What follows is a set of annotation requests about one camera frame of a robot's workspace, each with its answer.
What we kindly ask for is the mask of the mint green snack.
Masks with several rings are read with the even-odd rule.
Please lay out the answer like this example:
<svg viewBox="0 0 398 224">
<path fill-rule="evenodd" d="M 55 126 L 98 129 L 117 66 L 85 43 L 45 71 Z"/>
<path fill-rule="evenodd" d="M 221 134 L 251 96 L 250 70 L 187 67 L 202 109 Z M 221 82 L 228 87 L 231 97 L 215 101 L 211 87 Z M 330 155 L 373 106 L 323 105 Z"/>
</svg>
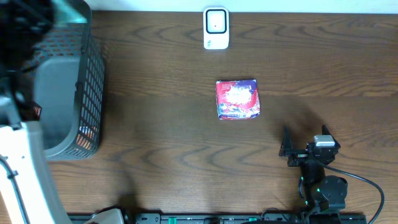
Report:
<svg viewBox="0 0 398 224">
<path fill-rule="evenodd" d="M 51 0 L 55 13 L 55 25 L 85 24 L 86 18 L 67 0 Z"/>
</svg>

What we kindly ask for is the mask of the orange Top chocolate bar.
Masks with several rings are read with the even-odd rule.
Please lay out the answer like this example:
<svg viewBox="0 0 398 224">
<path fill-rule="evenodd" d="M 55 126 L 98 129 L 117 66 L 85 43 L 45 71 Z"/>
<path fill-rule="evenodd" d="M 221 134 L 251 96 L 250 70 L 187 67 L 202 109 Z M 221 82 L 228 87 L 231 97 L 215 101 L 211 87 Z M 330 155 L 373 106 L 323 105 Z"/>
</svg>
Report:
<svg viewBox="0 0 398 224">
<path fill-rule="evenodd" d="M 22 105 L 21 118 L 24 121 L 39 121 L 42 107 L 36 102 L 30 102 Z"/>
</svg>

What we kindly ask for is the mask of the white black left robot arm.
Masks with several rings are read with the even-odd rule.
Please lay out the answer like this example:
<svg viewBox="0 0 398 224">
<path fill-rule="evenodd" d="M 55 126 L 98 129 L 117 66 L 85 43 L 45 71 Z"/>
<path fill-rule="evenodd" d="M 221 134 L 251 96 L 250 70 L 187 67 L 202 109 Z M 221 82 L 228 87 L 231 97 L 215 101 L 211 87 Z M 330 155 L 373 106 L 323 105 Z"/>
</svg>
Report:
<svg viewBox="0 0 398 224">
<path fill-rule="evenodd" d="M 118 207 L 69 215 L 49 161 L 92 157 L 105 66 L 85 1 L 1 2 L 1 196 L 13 223 L 127 223 Z"/>
</svg>

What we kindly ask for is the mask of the grey plastic mesh basket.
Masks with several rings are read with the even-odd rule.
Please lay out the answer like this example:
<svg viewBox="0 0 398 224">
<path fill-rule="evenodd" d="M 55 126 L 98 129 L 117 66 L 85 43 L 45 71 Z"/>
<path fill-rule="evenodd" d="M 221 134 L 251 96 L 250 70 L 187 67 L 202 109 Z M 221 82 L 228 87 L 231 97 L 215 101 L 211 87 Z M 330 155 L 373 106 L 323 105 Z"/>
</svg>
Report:
<svg viewBox="0 0 398 224">
<path fill-rule="evenodd" d="M 40 106 L 47 159 L 79 160 L 98 150 L 104 62 L 91 34 L 92 13 L 85 1 L 67 1 L 79 19 L 54 27 L 25 62 Z"/>
</svg>

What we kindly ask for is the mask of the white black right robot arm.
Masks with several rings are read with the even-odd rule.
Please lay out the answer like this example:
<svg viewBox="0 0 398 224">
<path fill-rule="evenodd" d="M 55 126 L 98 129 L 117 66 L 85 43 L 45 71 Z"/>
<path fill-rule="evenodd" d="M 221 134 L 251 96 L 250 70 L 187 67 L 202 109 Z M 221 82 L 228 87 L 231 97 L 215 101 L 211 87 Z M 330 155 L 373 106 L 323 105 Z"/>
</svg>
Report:
<svg viewBox="0 0 398 224">
<path fill-rule="evenodd" d="M 348 183 L 342 177 L 325 174 L 325 167 L 335 160 L 340 147 L 323 125 L 321 135 L 315 135 L 306 148 L 295 149 L 289 130 L 284 128 L 279 156 L 288 159 L 289 167 L 300 168 L 298 190 L 306 207 L 297 220 L 302 223 L 342 222 L 339 212 L 346 207 Z"/>
</svg>

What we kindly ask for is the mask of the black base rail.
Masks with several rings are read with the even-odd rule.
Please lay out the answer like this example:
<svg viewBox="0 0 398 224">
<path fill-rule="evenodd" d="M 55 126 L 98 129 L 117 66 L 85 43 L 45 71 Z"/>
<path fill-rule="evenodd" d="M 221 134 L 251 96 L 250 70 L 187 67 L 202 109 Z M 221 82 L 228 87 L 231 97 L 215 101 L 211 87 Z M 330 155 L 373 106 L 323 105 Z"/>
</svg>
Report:
<svg viewBox="0 0 398 224">
<path fill-rule="evenodd" d="M 364 215 L 311 215 L 308 220 L 293 214 L 269 212 L 264 215 L 176 215 L 158 213 L 138 213 L 134 216 L 126 215 L 125 223 L 135 224 L 240 224 L 240 223 L 341 223 L 366 224 Z"/>
</svg>

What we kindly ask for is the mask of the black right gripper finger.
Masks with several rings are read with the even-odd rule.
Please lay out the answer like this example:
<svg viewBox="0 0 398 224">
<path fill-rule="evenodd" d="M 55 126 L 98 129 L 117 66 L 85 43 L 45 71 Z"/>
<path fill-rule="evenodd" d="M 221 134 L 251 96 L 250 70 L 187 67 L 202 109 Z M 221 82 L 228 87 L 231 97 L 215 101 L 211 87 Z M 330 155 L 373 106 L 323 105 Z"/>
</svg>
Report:
<svg viewBox="0 0 398 224">
<path fill-rule="evenodd" d="M 292 140 L 287 127 L 284 127 L 282 144 L 279 150 L 279 157 L 288 157 L 293 151 Z"/>
<path fill-rule="evenodd" d="M 322 126 L 322 135 L 332 135 L 331 132 L 328 130 L 326 125 Z M 340 144 L 338 143 L 338 141 L 333 137 L 333 139 L 335 140 L 335 146 L 334 147 L 339 147 Z"/>
</svg>

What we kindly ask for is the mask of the red purple snack bag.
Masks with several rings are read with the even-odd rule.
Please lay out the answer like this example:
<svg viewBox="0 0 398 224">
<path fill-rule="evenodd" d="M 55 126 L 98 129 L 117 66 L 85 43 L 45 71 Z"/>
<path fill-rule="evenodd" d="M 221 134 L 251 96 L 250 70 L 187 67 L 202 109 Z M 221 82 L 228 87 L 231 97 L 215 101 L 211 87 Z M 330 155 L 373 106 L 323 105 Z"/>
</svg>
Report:
<svg viewBox="0 0 398 224">
<path fill-rule="evenodd" d="M 256 80 L 219 80 L 215 92 L 219 119 L 253 119 L 261 113 Z"/>
</svg>

